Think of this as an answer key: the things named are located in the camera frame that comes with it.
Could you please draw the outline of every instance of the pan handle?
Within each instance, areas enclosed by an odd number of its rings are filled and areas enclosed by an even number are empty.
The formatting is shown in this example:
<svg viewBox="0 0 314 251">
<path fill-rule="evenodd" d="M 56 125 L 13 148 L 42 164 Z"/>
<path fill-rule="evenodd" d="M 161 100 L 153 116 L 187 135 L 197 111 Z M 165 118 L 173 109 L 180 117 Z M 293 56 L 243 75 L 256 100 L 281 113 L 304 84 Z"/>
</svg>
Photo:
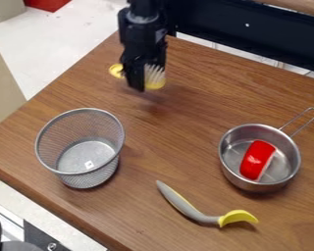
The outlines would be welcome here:
<svg viewBox="0 0 314 251">
<path fill-rule="evenodd" d="M 283 125 L 280 128 L 280 130 L 283 130 L 286 126 L 290 125 L 292 122 L 294 122 L 295 120 L 299 119 L 301 116 L 303 116 L 304 114 L 306 114 L 307 112 L 309 112 L 311 110 L 314 111 L 314 107 L 309 107 L 305 111 L 303 111 L 301 114 L 295 116 L 292 120 L 290 120 L 285 125 Z M 292 135 L 290 135 L 290 137 L 294 137 L 297 133 L 299 133 L 301 130 L 303 130 L 305 127 L 307 127 L 313 121 L 314 121 L 314 117 L 311 120 L 309 120 L 307 123 L 305 123 L 304 125 L 301 125 Z"/>
</svg>

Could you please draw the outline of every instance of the floor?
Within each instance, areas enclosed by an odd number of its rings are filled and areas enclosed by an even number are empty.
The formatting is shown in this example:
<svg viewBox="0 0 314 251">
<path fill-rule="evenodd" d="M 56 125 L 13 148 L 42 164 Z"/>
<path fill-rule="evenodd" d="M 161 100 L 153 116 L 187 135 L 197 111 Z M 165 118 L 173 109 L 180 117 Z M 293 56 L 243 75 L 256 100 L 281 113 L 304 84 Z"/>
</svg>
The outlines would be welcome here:
<svg viewBox="0 0 314 251">
<path fill-rule="evenodd" d="M 62 74 L 117 29 L 117 12 L 126 0 L 73 0 L 56 13 L 32 8 L 0 24 L 0 52 L 26 99 Z M 179 38 L 264 64 L 278 62 L 179 34 Z M 308 70 L 289 71 L 314 77 Z M 0 204 L 62 241 L 72 250 L 104 251 L 104 247 L 0 182 Z"/>
</svg>

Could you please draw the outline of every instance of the red object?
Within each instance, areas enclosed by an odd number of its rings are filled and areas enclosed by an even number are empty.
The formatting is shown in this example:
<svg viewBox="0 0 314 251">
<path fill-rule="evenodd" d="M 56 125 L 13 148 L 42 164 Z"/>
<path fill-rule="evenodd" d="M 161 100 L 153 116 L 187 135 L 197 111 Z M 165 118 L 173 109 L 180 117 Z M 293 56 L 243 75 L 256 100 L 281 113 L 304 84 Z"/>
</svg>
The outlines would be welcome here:
<svg viewBox="0 0 314 251">
<path fill-rule="evenodd" d="M 240 173 L 249 179 L 258 180 L 268 168 L 275 151 L 276 148 L 271 144 L 255 140 L 243 157 Z"/>
<path fill-rule="evenodd" d="M 48 12 L 56 12 L 71 0 L 25 0 L 27 6 Z"/>
</svg>

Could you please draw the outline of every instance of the wooden table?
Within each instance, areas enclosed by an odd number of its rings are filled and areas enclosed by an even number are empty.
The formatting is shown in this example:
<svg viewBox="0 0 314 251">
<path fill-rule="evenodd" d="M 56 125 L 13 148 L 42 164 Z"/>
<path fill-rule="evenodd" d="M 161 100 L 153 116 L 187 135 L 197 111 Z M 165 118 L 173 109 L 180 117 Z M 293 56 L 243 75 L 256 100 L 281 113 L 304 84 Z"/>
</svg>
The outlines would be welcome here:
<svg viewBox="0 0 314 251">
<path fill-rule="evenodd" d="M 254 0 L 314 16 L 314 0 Z"/>
<path fill-rule="evenodd" d="M 22 106 L 0 125 L 0 178 L 111 250 L 314 250 L 314 123 L 294 138 L 300 173 L 274 194 L 234 188 L 217 153 L 233 126 L 281 126 L 314 106 L 314 79 L 176 38 L 169 42 L 162 90 L 138 93 L 108 74 L 122 52 L 114 34 Z M 47 121 L 79 107 L 115 114 L 127 132 L 119 171 L 89 190 L 62 184 L 33 150 Z M 260 224 L 199 226 L 166 202 L 156 179 L 206 214 L 245 209 Z"/>
</svg>

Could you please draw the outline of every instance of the wire mesh strainer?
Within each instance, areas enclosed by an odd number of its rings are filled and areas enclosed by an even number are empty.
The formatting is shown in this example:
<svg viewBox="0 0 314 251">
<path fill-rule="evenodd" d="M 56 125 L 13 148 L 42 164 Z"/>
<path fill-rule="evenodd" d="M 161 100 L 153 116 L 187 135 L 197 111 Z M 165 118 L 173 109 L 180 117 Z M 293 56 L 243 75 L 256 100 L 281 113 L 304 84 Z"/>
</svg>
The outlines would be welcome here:
<svg viewBox="0 0 314 251">
<path fill-rule="evenodd" d="M 35 152 L 40 163 L 68 186 L 89 188 L 116 170 L 125 131 L 112 114 L 81 108 L 51 120 L 38 134 Z"/>
</svg>

